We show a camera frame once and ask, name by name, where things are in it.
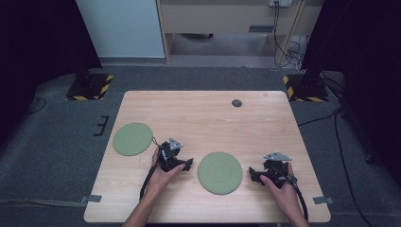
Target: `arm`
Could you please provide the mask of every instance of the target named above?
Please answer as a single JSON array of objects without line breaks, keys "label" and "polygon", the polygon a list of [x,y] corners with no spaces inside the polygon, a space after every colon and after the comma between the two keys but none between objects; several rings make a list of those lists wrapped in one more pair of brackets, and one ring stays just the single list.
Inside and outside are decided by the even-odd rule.
[{"label": "arm", "polygon": [[[292,175],[294,174],[290,163],[288,163],[288,173]],[[297,193],[295,192],[294,187],[289,182],[285,182],[282,188],[277,188],[268,177],[260,176],[260,179],[274,196],[278,207],[288,218],[292,226],[309,226],[298,203]]]},{"label": "arm", "polygon": [[[159,149],[155,149],[152,157],[152,165],[156,163]],[[142,227],[147,224],[153,206],[156,204],[159,197],[167,187],[168,183],[184,168],[184,165],[176,166],[168,172],[164,172],[160,167],[154,170],[145,191],[144,197],[139,201],[133,209],[130,216],[127,218],[124,227],[134,226]]]}]

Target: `green disc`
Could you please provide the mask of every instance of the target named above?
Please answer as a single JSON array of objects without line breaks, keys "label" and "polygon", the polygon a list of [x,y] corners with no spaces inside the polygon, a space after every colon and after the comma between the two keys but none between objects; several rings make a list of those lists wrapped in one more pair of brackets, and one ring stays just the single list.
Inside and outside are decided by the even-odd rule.
[{"label": "green disc", "polygon": [[122,155],[136,155],[149,147],[152,138],[153,133],[147,125],[131,123],[118,130],[113,139],[113,147]]},{"label": "green disc", "polygon": [[241,165],[228,153],[211,153],[200,161],[198,178],[206,190],[217,195],[226,195],[241,184]]}]

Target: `black curtain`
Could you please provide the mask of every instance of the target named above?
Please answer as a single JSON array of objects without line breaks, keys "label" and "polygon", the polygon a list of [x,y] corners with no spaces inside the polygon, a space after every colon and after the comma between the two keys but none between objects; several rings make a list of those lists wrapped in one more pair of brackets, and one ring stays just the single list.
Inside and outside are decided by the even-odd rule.
[{"label": "black curtain", "polygon": [[330,28],[341,16],[323,70],[344,74],[342,103],[350,123],[380,164],[401,185],[401,1],[325,0],[303,68],[312,67]]},{"label": "black curtain", "polygon": [[88,69],[101,68],[74,0],[0,0],[0,144],[21,119],[38,85],[75,73],[66,41],[78,62]]}]

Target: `hand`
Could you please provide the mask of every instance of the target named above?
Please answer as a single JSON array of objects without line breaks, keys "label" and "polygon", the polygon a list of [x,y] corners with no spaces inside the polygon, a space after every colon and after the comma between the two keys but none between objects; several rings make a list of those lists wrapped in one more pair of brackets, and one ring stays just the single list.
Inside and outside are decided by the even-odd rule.
[{"label": "hand", "polygon": [[[159,156],[159,148],[154,150],[151,165],[154,166]],[[151,178],[149,179],[145,195],[151,193],[154,196],[160,196],[166,189],[168,183],[185,167],[184,164],[174,167],[168,172],[164,172],[159,166],[156,167]]]},{"label": "hand", "polygon": [[[288,174],[294,175],[290,163],[288,163]],[[297,193],[291,183],[285,181],[282,188],[278,188],[271,179],[266,176],[260,176],[260,180],[262,180],[269,189],[278,207],[293,226],[309,226],[301,211]]]}]

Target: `power outlet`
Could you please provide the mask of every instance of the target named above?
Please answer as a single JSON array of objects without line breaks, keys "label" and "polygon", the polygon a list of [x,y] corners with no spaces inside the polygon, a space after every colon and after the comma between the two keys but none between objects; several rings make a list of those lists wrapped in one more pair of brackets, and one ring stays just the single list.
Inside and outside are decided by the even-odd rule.
[{"label": "power outlet", "polygon": [[269,6],[270,7],[277,7],[280,6],[282,8],[288,8],[292,4],[292,0],[270,0]]}]

